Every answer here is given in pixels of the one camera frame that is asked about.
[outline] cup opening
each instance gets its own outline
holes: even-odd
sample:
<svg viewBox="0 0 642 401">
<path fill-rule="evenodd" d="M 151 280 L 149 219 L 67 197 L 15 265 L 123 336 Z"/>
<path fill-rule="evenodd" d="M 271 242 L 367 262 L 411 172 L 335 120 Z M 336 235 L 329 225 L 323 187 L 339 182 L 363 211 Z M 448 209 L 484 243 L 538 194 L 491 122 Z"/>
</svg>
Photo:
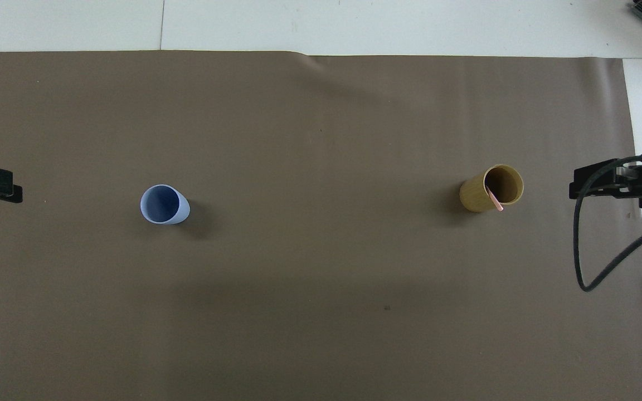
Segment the cup opening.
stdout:
<svg viewBox="0 0 642 401">
<path fill-rule="evenodd" d="M 484 176 L 484 185 L 501 203 L 514 202 L 522 196 L 522 178 L 514 169 L 495 167 Z"/>
<path fill-rule="evenodd" d="M 173 188 L 156 185 L 145 191 L 140 208 L 146 218 L 156 223 L 165 223 L 178 213 L 180 199 Z"/>
</svg>

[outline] cable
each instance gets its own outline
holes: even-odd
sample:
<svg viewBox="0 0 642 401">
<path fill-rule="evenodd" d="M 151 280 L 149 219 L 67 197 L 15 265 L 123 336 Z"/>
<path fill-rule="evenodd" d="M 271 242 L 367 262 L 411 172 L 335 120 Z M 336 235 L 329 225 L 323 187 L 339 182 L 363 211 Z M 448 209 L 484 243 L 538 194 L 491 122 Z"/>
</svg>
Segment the cable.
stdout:
<svg viewBox="0 0 642 401">
<path fill-rule="evenodd" d="M 599 168 L 599 170 L 589 176 L 588 180 L 586 180 L 586 182 L 581 187 L 581 190 L 578 191 L 578 196 L 576 196 L 576 206 L 573 209 L 573 266 L 576 269 L 576 280 L 578 281 L 578 286 L 581 287 L 581 289 L 585 292 L 589 292 L 595 289 L 596 286 L 601 284 L 601 281 L 603 281 L 606 276 L 608 276 L 609 273 L 616 268 L 616 266 L 618 266 L 622 261 L 624 261 L 624 259 L 626 259 L 628 255 L 630 255 L 633 251 L 635 251 L 637 248 L 639 248 L 639 246 L 642 245 L 642 236 L 640 236 L 629 246 L 627 246 L 626 249 L 622 250 L 621 253 L 617 254 L 617 256 L 614 257 L 613 261 L 609 262 L 609 264 L 604 267 L 603 271 L 601 271 L 599 275 L 596 276 L 593 281 L 591 281 L 590 284 L 586 285 L 583 282 L 583 275 L 581 274 L 581 260 L 578 257 L 578 217 L 581 213 L 581 204 L 583 203 L 583 199 L 586 197 L 586 193 L 589 192 L 591 186 L 594 184 L 594 181 L 596 181 L 602 175 L 608 173 L 610 170 L 616 167 L 621 167 L 622 165 L 631 162 L 642 162 L 642 155 L 621 158 L 619 160 L 616 160 L 615 162 L 609 163 L 607 165 L 604 165 L 604 167 Z"/>
</svg>

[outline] white tabletop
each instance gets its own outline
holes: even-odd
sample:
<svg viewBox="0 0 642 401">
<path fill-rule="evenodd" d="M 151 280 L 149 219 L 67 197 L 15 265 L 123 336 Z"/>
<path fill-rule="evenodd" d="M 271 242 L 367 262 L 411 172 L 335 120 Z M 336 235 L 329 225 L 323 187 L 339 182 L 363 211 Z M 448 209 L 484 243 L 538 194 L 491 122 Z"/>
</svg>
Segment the white tabletop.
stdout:
<svg viewBox="0 0 642 401">
<path fill-rule="evenodd" d="M 642 20 L 632 15 L 629 3 L 0 0 L 0 51 L 289 50 L 625 58 L 635 150 L 642 153 Z"/>
</svg>

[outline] cup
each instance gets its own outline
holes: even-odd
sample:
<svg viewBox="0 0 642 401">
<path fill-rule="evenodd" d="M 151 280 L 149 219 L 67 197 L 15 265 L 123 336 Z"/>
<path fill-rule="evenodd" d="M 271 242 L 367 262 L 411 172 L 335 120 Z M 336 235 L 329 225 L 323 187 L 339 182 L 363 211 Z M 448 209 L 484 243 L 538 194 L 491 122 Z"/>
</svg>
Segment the cup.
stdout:
<svg viewBox="0 0 642 401">
<path fill-rule="evenodd" d="M 465 181 L 459 188 L 459 200 L 467 210 L 475 213 L 495 208 L 487 188 L 503 206 L 516 203 L 524 193 L 524 181 L 517 170 L 506 164 L 493 165 L 484 173 Z"/>
<path fill-rule="evenodd" d="M 143 193 L 140 212 L 153 224 L 177 224 L 189 216 L 189 203 L 175 188 L 158 184 Z"/>
</svg>

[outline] brown tablecloth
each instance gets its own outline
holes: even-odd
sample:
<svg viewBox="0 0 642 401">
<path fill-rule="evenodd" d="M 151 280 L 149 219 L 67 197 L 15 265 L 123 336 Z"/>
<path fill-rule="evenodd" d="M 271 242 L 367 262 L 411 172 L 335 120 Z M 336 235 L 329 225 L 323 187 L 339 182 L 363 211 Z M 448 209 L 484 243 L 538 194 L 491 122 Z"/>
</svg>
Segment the brown tablecloth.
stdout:
<svg viewBox="0 0 642 401">
<path fill-rule="evenodd" d="M 567 197 L 632 154 L 620 60 L 0 53 L 0 399 L 642 399 L 642 249 L 581 292 Z M 642 229 L 585 210 L 591 276 Z"/>
</svg>

